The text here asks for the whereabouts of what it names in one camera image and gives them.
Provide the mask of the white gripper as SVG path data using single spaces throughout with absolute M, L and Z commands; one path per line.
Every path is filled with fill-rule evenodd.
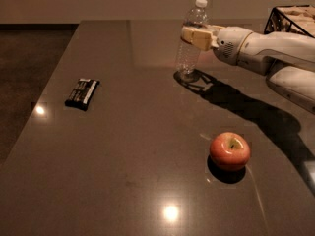
M 252 30 L 241 27 L 207 25 L 206 29 L 183 27 L 181 38 L 202 51 L 213 49 L 215 56 L 228 65 L 242 66 L 251 62 L 243 49 L 252 33 Z

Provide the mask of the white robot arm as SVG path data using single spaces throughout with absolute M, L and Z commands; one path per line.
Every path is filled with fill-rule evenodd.
M 270 89 L 315 113 L 315 39 L 240 27 L 183 27 L 181 38 L 222 62 L 262 75 Z

